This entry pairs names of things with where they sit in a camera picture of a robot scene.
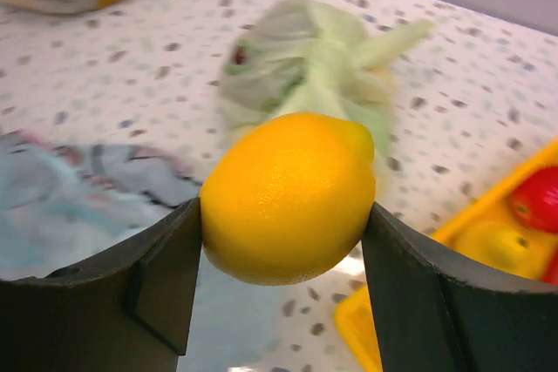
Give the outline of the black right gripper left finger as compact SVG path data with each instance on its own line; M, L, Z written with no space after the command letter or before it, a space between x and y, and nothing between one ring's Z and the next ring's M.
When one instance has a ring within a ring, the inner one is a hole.
M201 258L198 199L44 278L1 284L4 371L174 371Z

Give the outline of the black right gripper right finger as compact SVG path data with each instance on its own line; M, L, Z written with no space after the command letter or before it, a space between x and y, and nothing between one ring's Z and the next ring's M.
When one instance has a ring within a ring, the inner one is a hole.
M471 260L379 204L362 239L385 371L557 369L557 289Z

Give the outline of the light blue plastic bag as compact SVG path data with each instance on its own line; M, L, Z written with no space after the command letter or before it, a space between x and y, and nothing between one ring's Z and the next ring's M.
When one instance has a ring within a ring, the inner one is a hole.
M44 278L198 199L190 167L141 145L1 137L1 284ZM174 371L260 371L281 294L235 281L201 249L187 340Z

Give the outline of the red fruit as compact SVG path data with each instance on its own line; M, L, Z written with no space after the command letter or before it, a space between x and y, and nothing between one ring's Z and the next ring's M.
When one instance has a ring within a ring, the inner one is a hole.
M557 234L557 179L557 166L542 167L510 194L510 209L523 226Z

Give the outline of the small yellow fruit piece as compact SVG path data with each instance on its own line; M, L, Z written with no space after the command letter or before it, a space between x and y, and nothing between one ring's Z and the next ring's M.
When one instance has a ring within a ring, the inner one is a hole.
M240 139L200 193L206 256L264 286L297 284L359 242L375 200L374 141L361 124L294 113Z

